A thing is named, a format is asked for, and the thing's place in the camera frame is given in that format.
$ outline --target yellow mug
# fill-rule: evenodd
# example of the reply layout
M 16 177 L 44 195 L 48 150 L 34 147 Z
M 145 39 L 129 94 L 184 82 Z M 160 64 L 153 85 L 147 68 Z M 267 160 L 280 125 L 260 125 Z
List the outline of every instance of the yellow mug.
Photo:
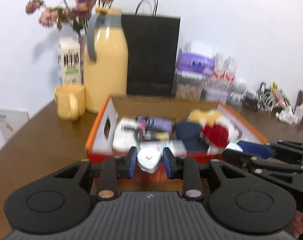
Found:
M 86 111 L 85 88 L 81 84 L 61 85 L 55 88 L 58 116 L 64 120 L 77 120 Z

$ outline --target gray handle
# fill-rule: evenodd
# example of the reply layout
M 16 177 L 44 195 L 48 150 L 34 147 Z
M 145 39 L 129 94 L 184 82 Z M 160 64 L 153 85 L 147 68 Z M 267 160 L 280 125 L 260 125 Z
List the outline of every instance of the gray handle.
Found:
M 87 29 L 87 51 L 89 58 L 93 61 L 97 60 L 97 54 L 95 50 L 95 29 L 100 28 L 103 25 L 104 18 L 100 17 L 101 15 L 93 15 L 89 19 L 88 29 Z

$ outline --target brown table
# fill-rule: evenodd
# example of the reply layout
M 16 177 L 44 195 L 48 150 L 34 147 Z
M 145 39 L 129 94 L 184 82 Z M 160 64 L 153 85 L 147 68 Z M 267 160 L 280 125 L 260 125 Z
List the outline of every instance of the brown table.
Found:
M 303 124 L 280 123 L 268 113 L 234 108 L 269 141 L 303 142 Z M 52 102 L 31 119 L 0 152 L 0 239 L 11 229 L 3 212 L 7 196 L 16 189 L 85 158 L 85 142 L 95 115 L 85 113 L 79 122 L 60 120 Z

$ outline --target yellow fabric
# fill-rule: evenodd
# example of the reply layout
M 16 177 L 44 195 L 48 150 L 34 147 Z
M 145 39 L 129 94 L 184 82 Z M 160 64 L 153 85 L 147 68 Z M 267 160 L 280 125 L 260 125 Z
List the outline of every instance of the yellow fabric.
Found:
M 217 119 L 222 117 L 223 114 L 217 110 L 213 111 L 201 111 L 199 109 L 194 109 L 191 111 L 189 117 L 187 118 L 188 122 L 195 122 L 202 125 L 204 122 L 206 125 L 212 127 Z
M 159 132 L 155 134 L 155 139 L 159 141 L 169 141 L 170 134 L 167 132 Z

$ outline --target human hand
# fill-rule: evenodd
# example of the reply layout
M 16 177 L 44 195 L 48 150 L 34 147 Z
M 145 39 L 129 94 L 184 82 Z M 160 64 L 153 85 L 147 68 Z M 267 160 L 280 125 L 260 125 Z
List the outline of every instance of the human hand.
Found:
M 296 211 L 288 232 L 295 238 L 299 238 L 303 233 L 303 212 Z

